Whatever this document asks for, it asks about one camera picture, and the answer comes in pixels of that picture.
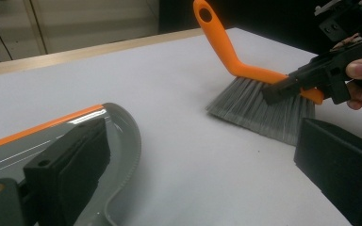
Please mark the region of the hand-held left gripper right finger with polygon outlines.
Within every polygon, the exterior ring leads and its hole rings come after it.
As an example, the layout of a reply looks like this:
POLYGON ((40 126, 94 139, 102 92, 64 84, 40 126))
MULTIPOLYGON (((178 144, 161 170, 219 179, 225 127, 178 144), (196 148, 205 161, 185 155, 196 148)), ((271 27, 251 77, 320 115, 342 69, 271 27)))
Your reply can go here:
POLYGON ((304 119, 294 162, 353 226, 362 226, 362 138, 304 119))

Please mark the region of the orange brush with grey bristles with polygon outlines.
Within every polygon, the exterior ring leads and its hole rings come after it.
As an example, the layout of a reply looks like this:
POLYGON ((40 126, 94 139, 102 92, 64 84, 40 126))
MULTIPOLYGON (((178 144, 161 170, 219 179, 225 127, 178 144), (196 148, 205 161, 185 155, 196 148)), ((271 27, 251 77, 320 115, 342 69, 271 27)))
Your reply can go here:
POLYGON ((323 93, 318 89, 299 89, 296 96, 268 105, 262 89, 287 77, 241 62, 221 21, 206 0, 194 0, 193 10, 213 50, 226 70, 235 76, 206 107, 207 113, 261 136, 295 145, 301 120, 315 116, 315 106, 322 103, 323 93))

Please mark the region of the wooden table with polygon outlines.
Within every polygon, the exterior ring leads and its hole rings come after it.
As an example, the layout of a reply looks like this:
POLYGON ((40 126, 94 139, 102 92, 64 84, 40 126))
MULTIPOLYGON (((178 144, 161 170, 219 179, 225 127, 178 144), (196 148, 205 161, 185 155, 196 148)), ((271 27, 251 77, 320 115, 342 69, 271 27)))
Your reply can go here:
POLYGON ((119 52, 123 50, 158 44, 173 40, 192 38, 203 34, 201 28, 172 32, 167 34, 143 37, 134 40, 123 40, 107 44, 96 45, 71 51, 53 53, 43 56, 33 56, 28 58, 15 59, 0 62, 0 75, 5 73, 23 72, 53 65, 63 64, 88 57, 98 57, 101 55, 119 52))

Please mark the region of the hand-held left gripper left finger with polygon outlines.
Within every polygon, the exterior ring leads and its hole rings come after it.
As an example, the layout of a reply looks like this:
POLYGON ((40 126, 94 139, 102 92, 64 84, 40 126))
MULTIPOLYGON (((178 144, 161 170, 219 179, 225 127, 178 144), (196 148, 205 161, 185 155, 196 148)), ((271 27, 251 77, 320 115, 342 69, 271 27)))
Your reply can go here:
POLYGON ((40 226, 73 226, 110 162, 106 122, 86 121, 24 166, 40 226))

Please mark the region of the black curtain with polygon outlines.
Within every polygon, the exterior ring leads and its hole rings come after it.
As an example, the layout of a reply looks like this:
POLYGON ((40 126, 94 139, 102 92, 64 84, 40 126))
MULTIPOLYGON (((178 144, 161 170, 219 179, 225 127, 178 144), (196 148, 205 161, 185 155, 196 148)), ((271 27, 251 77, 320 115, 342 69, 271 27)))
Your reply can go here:
MULTIPOLYGON (((327 0, 206 0, 223 26, 237 27, 262 37, 320 54, 331 41, 319 29, 316 6, 327 0)), ((159 0, 158 31, 196 28, 193 0, 159 0)))

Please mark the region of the grey dustpan with orange lip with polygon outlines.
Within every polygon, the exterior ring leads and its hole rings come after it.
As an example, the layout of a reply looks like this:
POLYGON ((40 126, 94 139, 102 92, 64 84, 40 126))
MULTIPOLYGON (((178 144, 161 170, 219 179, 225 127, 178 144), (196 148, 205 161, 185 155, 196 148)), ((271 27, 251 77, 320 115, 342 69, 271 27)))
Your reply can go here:
POLYGON ((112 206, 140 162, 141 138, 132 116, 113 103, 95 105, 0 139, 0 226, 40 226, 36 194, 26 184, 24 166, 77 125, 97 119, 106 122, 110 162, 73 226, 117 226, 112 206))

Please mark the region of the white table board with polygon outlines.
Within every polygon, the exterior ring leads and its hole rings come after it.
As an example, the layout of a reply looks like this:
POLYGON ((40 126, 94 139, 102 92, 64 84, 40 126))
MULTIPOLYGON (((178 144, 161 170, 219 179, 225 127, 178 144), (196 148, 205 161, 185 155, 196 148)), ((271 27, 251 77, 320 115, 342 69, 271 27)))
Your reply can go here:
POLYGON ((294 150, 211 118, 230 75, 204 35, 0 75, 0 138, 106 102, 141 132, 121 226, 350 226, 294 150))

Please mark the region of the wooden wall post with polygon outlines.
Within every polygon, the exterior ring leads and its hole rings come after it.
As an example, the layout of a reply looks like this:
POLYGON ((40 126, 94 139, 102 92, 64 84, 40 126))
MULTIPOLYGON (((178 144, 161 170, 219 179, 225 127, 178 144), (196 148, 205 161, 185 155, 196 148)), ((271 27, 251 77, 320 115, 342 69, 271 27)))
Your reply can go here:
POLYGON ((23 2, 40 54, 47 55, 48 48, 44 37, 43 27, 41 25, 37 0, 23 0, 23 2))

